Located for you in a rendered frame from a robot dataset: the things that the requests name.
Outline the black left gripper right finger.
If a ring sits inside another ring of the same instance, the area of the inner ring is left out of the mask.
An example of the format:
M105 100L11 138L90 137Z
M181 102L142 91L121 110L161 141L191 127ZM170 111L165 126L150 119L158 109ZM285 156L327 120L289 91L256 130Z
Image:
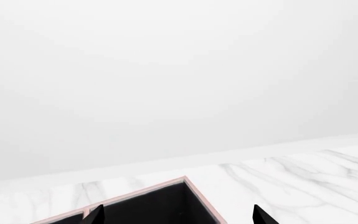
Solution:
M253 224L279 224L258 205L253 208Z

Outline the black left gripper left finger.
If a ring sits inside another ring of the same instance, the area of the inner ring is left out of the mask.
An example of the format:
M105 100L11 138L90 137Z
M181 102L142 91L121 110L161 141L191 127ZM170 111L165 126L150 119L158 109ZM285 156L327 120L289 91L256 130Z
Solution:
M104 206L99 205L92 210L83 220L82 224L104 224Z

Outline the pink caddy with black interior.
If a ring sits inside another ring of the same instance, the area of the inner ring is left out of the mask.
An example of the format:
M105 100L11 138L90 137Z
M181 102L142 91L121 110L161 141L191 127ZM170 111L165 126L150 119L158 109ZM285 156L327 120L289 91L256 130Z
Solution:
M227 224L187 177L31 224L82 224L82 220L99 205L104 206L104 224Z

